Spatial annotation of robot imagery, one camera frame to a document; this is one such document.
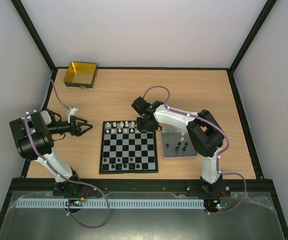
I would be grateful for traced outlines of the black and silver chessboard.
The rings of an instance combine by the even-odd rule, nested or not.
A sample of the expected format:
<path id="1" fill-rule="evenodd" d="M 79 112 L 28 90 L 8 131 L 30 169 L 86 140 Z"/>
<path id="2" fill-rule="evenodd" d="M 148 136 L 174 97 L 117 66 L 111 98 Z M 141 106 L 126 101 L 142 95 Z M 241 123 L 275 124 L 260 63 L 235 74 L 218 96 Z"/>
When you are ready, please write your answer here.
<path id="1" fill-rule="evenodd" d="M 100 174 L 157 172 L 155 132 L 140 132 L 136 121 L 103 122 Z"/>

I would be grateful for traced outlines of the pink tin with chess pieces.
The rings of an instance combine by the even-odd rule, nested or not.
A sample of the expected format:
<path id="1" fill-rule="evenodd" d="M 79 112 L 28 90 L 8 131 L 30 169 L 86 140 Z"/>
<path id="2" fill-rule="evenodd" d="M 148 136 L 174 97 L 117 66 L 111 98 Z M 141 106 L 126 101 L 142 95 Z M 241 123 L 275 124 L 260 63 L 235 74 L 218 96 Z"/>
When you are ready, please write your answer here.
<path id="1" fill-rule="evenodd" d="M 162 126 L 161 144 L 165 160 L 193 160 L 198 156 L 188 133 L 172 125 Z"/>

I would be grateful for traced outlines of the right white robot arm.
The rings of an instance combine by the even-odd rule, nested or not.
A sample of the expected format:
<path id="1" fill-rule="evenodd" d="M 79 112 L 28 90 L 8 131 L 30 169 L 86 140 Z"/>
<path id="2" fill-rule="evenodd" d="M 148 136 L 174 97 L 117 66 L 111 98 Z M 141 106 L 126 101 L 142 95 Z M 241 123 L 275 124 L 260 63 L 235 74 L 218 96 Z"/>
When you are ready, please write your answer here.
<path id="1" fill-rule="evenodd" d="M 153 132 L 160 124 L 168 124 L 189 136 L 195 152 L 202 157 L 202 191 L 208 196 L 214 195 L 222 181 L 219 154 L 224 136 L 211 113 L 207 110 L 199 113 L 183 111 L 161 101 L 149 103 L 141 96 L 131 106 L 140 115 L 137 118 L 140 132 Z"/>

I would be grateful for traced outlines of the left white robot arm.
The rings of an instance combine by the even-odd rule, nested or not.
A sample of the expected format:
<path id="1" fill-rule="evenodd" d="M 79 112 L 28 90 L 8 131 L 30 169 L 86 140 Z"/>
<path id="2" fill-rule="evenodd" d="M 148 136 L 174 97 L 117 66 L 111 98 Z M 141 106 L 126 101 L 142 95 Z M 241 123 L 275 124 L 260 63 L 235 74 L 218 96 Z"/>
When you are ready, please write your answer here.
<path id="1" fill-rule="evenodd" d="M 53 135 L 80 137 L 93 128 L 87 120 L 60 114 L 49 109 L 27 113 L 25 117 L 9 122 L 19 155 L 43 165 L 54 177 L 53 194 L 74 197 L 90 194 L 88 186 L 80 181 L 77 172 L 54 151 Z"/>

